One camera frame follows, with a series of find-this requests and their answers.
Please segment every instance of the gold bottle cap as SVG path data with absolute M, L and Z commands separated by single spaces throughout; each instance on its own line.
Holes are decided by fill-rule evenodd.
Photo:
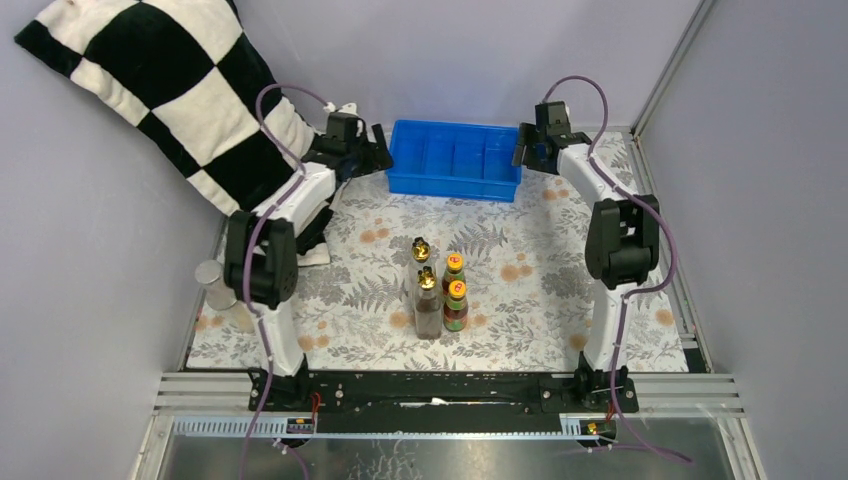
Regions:
M 432 290 L 436 286 L 436 276 L 430 267 L 418 271 L 418 285 L 424 290 Z
M 462 270 L 462 265 L 465 263 L 462 255 L 458 253 L 451 253 L 445 261 L 448 263 L 448 268 L 454 272 Z
M 461 280 L 454 280 L 451 282 L 448 287 L 448 293 L 450 293 L 451 298 L 460 300 L 465 296 L 465 282 Z
M 425 242 L 423 238 L 418 237 L 412 242 L 412 258 L 416 262 L 425 262 L 430 258 L 430 244 Z

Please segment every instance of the checkered blanket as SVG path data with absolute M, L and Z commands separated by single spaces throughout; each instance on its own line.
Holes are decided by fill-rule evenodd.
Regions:
M 15 41 L 156 142 L 224 214 L 253 210 L 293 174 L 255 118 L 259 91 L 275 81 L 232 0 L 56 0 Z M 306 153 L 314 130 L 282 93 L 266 95 L 262 113 Z M 323 242 L 323 213 L 299 253 Z

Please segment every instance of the blue plastic bin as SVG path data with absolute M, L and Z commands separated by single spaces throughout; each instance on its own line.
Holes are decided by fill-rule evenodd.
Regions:
M 512 166 L 517 128 L 398 120 L 389 150 L 389 191 L 512 202 L 521 167 Z

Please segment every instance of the leaf pattern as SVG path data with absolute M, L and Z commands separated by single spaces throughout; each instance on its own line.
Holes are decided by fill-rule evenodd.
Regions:
M 635 188 L 624 139 L 605 134 L 596 155 Z M 302 268 L 292 312 L 312 368 L 568 371 L 590 335 L 593 280 L 583 262 L 591 215 L 565 179 L 524 171 L 514 203 L 388 193 L 386 175 L 346 187 L 325 230 L 332 263 Z M 418 340 L 403 279 L 413 238 L 425 237 L 438 274 L 447 252 L 466 256 L 468 327 Z M 220 246 L 223 256 L 223 242 Z M 662 272 L 652 272 L 656 284 Z M 628 366 L 685 371 L 665 293 L 638 295 Z M 259 364 L 255 333 L 234 312 L 204 305 L 189 351 L 191 368 Z M 221 318 L 217 322 L 209 319 Z

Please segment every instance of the white square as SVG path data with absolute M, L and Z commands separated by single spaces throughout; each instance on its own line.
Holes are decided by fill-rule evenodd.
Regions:
M 241 36 L 238 18 L 224 0 L 144 0 L 167 13 L 197 40 L 217 64 Z
M 188 177 L 188 183 L 194 185 L 194 188 L 224 215 L 232 215 L 239 209 L 238 202 L 205 171 L 200 170 Z
M 85 58 L 71 74 L 71 81 L 100 97 L 103 103 L 112 107 L 134 127 L 150 113 L 150 109 L 124 88 L 121 82 L 115 80 L 103 67 Z
M 217 68 L 153 113 L 200 166 L 259 131 L 259 123 Z
M 35 17 L 61 44 L 82 55 L 89 42 L 134 0 L 56 0 Z
M 309 151 L 315 136 L 315 130 L 300 118 L 294 111 L 294 105 L 285 97 L 265 117 L 265 125 L 283 145 L 301 158 Z

